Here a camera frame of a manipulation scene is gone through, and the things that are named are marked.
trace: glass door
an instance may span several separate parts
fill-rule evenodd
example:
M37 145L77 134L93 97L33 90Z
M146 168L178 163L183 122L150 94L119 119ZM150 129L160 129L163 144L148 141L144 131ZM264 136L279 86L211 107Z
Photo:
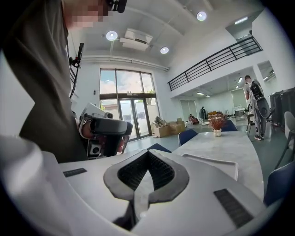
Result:
M121 119L133 124L130 141L152 134L145 99L119 99Z

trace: flower vase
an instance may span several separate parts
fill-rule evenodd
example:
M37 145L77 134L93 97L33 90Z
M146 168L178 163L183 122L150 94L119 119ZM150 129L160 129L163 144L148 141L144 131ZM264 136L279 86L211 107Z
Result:
M214 134L215 137L220 137L221 136L221 129L213 130L213 134Z

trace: person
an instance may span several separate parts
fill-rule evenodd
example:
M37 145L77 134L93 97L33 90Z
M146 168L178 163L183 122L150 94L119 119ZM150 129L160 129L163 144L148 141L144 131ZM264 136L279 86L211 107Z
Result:
M255 127L256 127L256 135L254 136L255 139L257 140L263 140L265 131L266 131L266 118L262 117L258 108L257 104L254 99L254 95L250 89L251 83L252 83L252 78L249 75L245 76L245 86L244 86L244 92L246 95L246 99L250 100L252 111L254 114L254 119L255 119Z
M25 20L15 23L2 46L16 78L35 102L20 136L53 153L59 163L87 160L69 98L67 37L75 26L101 21L109 6L105 0L34 0L27 9L20 16ZM82 132L92 137L90 122Z
M206 110L203 106L201 108L201 114L202 114L202 119L204 120L206 118Z
M199 121L196 117L194 117L192 114L189 115L189 120L193 123L193 124L198 124Z

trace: sneaker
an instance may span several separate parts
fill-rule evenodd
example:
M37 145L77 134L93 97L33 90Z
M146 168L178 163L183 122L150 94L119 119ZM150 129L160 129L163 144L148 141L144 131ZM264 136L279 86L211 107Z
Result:
M255 136L254 136L254 138L255 138L255 139L257 139L258 141L260 141L260 140L261 140L261 137L260 137L260 136L258 136L258 135L255 135Z

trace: white marble table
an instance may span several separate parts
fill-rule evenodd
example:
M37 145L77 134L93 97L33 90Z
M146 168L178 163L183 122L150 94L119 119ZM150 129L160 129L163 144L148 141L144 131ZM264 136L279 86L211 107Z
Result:
M245 133L222 132L221 137L214 137L212 132L199 133L172 153L237 162L238 182L263 200L264 187L260 162Z

